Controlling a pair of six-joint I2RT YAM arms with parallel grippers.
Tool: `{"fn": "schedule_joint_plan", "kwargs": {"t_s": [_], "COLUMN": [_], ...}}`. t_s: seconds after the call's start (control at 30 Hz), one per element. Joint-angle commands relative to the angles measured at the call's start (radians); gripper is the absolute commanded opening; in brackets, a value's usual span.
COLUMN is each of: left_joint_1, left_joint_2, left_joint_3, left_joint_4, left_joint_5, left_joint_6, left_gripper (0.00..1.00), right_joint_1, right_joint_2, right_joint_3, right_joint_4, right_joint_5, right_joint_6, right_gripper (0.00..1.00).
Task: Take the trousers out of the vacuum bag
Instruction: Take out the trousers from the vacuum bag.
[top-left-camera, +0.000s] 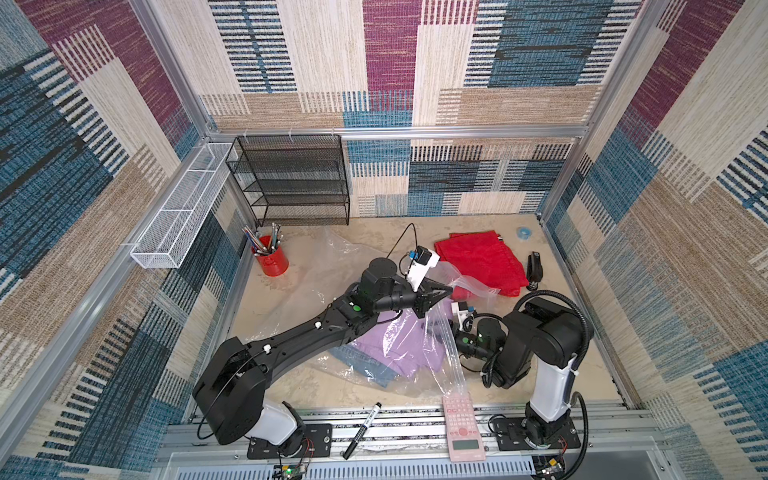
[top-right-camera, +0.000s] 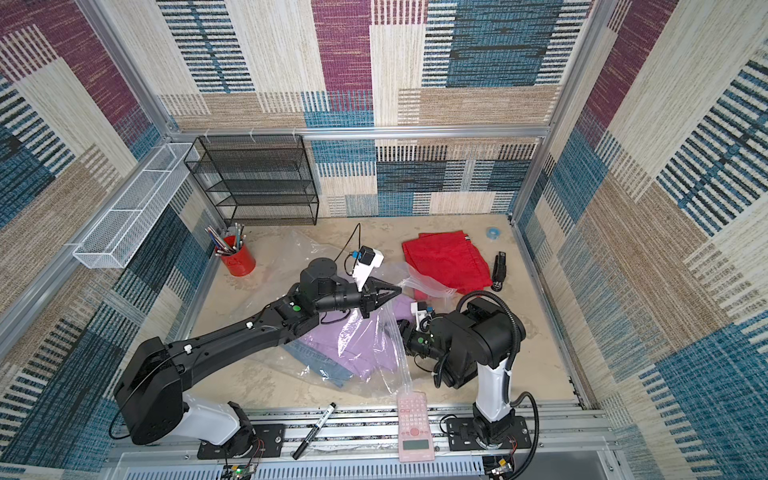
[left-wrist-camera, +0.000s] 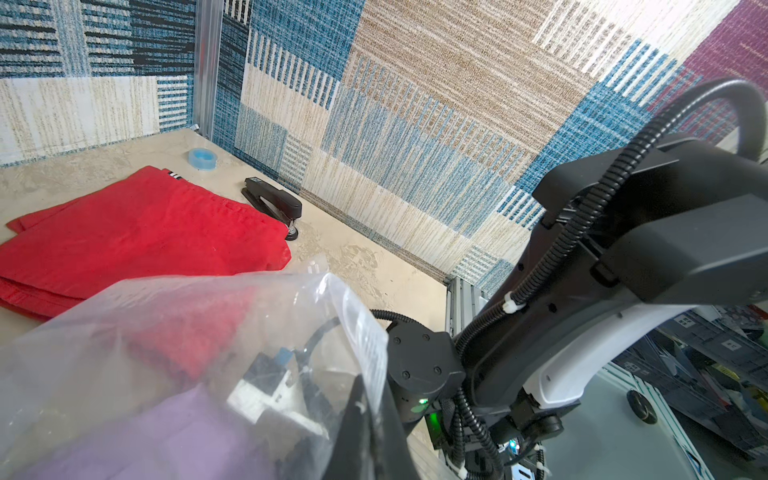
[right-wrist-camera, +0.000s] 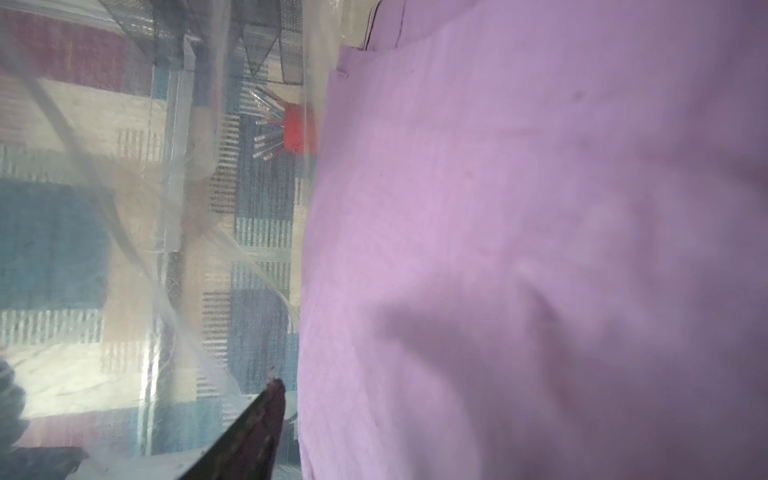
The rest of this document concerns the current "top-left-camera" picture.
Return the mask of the lilac trousers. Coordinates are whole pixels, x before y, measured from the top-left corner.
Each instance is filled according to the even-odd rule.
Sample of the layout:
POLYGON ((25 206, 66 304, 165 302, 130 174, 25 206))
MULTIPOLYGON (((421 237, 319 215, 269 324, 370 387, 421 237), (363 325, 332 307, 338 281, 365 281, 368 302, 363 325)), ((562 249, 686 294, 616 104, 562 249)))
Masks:
POLYGON ((444 327, 452 318, 450 301, 432 307, 425 318, 417 318, 411 310, 395 316, 395 312, 382 313, 377 324, 350 346, 408 379, 425 370, 438 382, 444 381, 449 372, 444 327))

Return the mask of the red trousers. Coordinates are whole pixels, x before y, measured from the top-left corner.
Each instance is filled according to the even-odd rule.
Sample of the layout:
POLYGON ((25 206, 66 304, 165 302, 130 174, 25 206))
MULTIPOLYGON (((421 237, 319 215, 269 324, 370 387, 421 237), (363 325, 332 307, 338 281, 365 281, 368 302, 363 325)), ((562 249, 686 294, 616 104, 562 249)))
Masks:
POLYGON ((441 260, 505 297, 517 297, 529 282, 521 261, 493 231, 451 233, 434 244, 441 260))

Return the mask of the clear plastic vacuum bag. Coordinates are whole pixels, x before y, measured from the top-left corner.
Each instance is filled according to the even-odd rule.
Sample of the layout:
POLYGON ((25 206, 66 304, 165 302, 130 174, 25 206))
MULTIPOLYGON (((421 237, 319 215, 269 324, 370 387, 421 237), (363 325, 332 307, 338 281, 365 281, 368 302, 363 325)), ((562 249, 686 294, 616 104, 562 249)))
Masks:
MULTIPOLYGON (((323 312, 352 283, 359 281, 371 260, 381 251, 352 243, 324 228, 306 243, 290 242, 288 271, 268 290, 276 299, 246 333, 256 340, 282 333, 323 312)), ((339 405, 352 400, 341 392, 344 385, 375 391, 384 402, 389 393, 407 398, 441 397, 466 387, 450 324, 456 318, 453 304, 467 301, 478 307, 494 305, 498 289, 466 276, 441 260, 428 278, 453 288, 423 318, 412 310, 385 312, 373 329, 351 343, 332 347, 285 374, 276 384, 283 399, 301 394, 317 406, 324 400, 339 405)))

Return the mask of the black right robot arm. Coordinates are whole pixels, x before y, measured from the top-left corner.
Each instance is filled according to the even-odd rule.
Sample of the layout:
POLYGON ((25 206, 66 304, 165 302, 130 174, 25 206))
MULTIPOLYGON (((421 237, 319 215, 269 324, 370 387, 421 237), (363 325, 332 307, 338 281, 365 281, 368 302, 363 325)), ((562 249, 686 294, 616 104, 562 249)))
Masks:
POLYGON ((509 389, 536 364, 534 393, 521 421, 523 439, 535 449, 555 444, 568 429, 578 370, 594 328, 576 303, 552 290, 521 297, 505 316, 452 304, 449 321, 461 357, 482 362, 485 388, 509 389))

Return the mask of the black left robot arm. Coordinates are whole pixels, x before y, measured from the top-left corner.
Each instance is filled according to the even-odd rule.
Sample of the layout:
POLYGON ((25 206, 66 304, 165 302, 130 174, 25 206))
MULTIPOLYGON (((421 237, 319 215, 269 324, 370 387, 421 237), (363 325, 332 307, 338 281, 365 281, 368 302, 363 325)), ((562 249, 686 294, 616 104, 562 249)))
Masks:
POLYGON ((221 445, 246 436, 274 446, 291 443, 303 426, 285 402, 277 406, 277 411, 287 415, 286 427, 255 430, 265 410, 265 392, 274 381, 320 353, 366 334, 378 324, 381 313, 410 309, 423 318, 452 291, 429 278, 412 283, 399 275, 395 262, 376 258, 358 282, 306 322, 246 344, 237 337, 227 339, 217 348, 193 389, 193 398, 212 436, 221 445))

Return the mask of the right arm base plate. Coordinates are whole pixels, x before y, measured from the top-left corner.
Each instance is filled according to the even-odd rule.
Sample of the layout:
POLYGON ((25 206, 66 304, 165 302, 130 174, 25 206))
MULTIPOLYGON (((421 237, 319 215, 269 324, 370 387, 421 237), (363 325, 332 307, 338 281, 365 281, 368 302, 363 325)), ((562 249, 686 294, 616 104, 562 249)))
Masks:
POLYGON ((582 440, 570 417, 542 423, 534 418, 495 418, 492 433, 500 451, 578 450, 582 440))

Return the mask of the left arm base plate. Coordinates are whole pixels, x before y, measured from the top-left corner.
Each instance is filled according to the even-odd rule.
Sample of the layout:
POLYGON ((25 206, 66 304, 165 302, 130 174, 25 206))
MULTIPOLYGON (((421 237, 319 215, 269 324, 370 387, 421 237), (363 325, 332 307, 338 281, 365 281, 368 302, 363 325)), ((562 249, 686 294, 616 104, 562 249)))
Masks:
POLYGON ((297 432, 279 446, 264 439, 251 438, 246 458, 248 460, 327 458, 330 456, 332 439, 332 424, 307 424, 300 427, 297 432))

